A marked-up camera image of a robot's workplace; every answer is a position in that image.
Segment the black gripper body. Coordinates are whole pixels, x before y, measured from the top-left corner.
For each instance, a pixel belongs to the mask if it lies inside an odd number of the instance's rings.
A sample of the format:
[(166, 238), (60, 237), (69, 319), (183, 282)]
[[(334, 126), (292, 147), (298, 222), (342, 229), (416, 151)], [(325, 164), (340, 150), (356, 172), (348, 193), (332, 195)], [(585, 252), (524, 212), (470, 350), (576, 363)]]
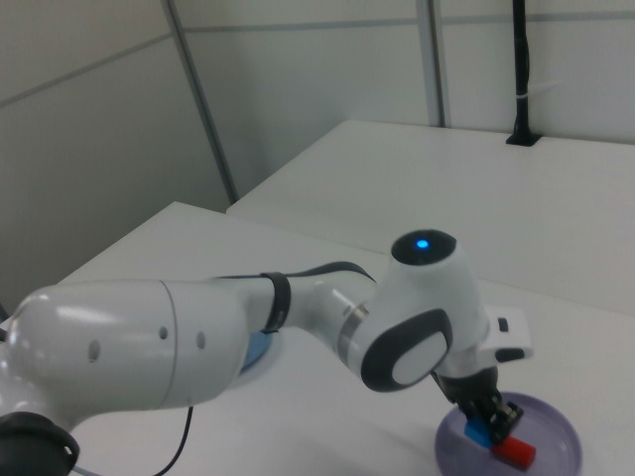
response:
[(498, 369), (489, 367), (471, 376), (451, 378), (438, 374), (438, 386), (444, 396), (461, 408), (492, 404), (499, 400)]

